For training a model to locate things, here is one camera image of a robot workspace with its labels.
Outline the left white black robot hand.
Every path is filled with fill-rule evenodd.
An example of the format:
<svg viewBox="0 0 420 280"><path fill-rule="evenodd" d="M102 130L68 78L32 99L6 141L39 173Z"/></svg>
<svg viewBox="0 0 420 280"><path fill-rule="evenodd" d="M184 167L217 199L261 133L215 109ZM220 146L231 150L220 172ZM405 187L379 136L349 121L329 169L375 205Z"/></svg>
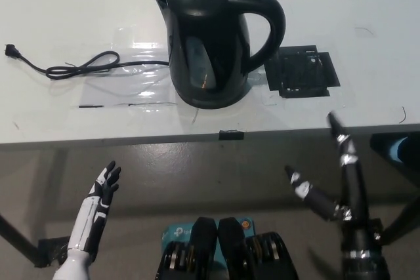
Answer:
<svg viewBox="0 0 420 280"><path fill-rule="evenodd" d="M111 161L102 170L84 198L68 243L68 250L86 252L91 263L96 260L112 199L119 188L121 167L115 163Z"/></svg>

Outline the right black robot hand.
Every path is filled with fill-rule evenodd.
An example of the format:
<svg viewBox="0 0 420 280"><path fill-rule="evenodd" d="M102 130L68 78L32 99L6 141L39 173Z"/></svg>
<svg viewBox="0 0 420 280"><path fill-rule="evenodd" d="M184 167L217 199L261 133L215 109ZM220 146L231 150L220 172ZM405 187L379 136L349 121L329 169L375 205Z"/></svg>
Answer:
<svg viewBox="0 0 420 280"><path fill-rule="evenodd" d="M340 223L341 250L346 258L377 258L382 255L382 248L374 236L366 185L354 141L333 112L328 113L327 120L339 152L341 199L335 201L328 197L289 165L285 166L285 173L295 195L313 213L325 221Z"/></svg>

